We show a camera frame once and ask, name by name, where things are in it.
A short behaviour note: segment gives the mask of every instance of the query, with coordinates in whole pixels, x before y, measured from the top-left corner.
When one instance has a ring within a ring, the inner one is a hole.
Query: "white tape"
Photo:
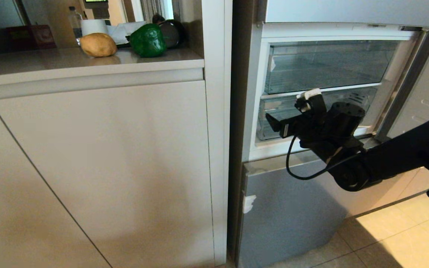
[[[246,214],[252,209],[252,203],[256,199],[255,195],[249,195],[243,199],[243,213]]]

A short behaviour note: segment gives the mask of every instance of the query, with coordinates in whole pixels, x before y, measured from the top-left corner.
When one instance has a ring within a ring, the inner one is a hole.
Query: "potato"
[[[101,32],[91,33],[80,38],[80,47],[89,56],[107,57],[117,52],[114,39]]]

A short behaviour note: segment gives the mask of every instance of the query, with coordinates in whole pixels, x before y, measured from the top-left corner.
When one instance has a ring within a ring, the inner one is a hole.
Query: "paper towel roll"
[[[82,20],[82,36],[102,32],[108,34],[105,20]]]

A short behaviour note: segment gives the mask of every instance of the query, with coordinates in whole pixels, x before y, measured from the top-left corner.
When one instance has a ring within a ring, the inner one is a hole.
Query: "tile floor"
[[[269,268],[311,267],[429,268],[429,198],[422,194],[346,219],[325,246]]]

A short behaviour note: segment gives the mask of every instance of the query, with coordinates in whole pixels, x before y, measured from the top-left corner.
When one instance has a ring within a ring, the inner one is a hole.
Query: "robotic arm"
[[[296,117],[266,119],[282,138],[294,136],[286,158],[286,169],[293,177],[308,180],[328,171],[344,190],[355,192],[421,166],[429,169],[429,121],[368,151],[353,133],[365,111],[350,102],[335,102],[327,112],[319,89],[297,96]],[[300,177],[289,170],[289,156],[294,140],[311,149],[324,161],[324,170]]]

